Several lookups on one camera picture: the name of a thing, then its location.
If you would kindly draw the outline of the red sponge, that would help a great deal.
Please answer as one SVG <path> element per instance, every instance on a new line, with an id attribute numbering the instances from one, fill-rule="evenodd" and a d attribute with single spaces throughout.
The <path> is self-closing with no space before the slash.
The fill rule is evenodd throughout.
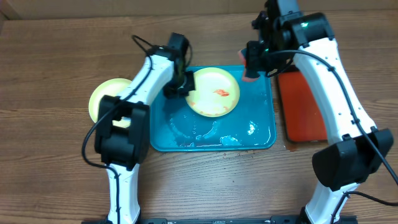
<path id="1" fill-rule="evenodd" d="M 255 82 L 259 79 L 260 75 L 258 74 L 257 71 L 249 70 L 246 67 L 246 52 L 247 52 L 247 49 L 242 49 L 238 52 L 239 59 L 241 60 L 242 64 L 244 65 L 242 81 Z"/>

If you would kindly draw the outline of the yellow-green plate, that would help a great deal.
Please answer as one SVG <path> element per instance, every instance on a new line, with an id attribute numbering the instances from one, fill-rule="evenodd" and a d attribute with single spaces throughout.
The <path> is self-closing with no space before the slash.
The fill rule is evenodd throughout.
<path id="1" fill-rule="evenodd" d="M 232 74 L 221 68 L 207 67 L 194 72 L 193 77 L 195 90 L 185 99 L 194 112 L 215 118 L 235 109 L 240 88 Z"/>
<path id="2" fill-rule="evenodd" d="M 99 105 L 104 95 L 116 96 L 130 85 L 131 81 L 125 78 L 114 78 L 100 84 L 90 96 L 88 111 L 91 120 L 96 123 L 98 120 Z"/>

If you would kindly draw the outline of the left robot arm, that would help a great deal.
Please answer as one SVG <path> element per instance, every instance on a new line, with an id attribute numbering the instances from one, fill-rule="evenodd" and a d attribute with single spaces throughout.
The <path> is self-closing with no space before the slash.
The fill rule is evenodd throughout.
<path id="1" fill-rule="evenodd" d="M 173 33 L 167 45 L 150 45 L 143 51 L 144 64 L 129 86 L 116 96 L 101 97 L 98 118 L 89 131 L 101 156 L 99 167 L 109 177 L 105 223 L 139 223 L 138 172 L 149 148 L 150 106 L 156 96 L 183 98 L 195 90 L 186 58 L 192 47 L 184 35 Z"/>

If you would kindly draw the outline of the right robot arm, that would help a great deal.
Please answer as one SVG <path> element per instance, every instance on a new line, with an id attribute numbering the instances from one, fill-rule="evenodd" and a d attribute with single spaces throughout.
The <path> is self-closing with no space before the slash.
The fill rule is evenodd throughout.
<path id="1" fill-rule="evenodd" d="M 296 1 L 268 0 L 252 27 L 259 38 L 240 51 L 243 80 L 273 77 L 296 66 L 322 114 L 328 140 L 328 147 L 312 157 L 318 183 L 309 203 L 298 215 L 275 216 L 271 222 L 356 223 L 340 212 L 358 186 L 387 165 L 391 131 L 378 129 L 359 102 L 324 14 L 305 15 Z"/>

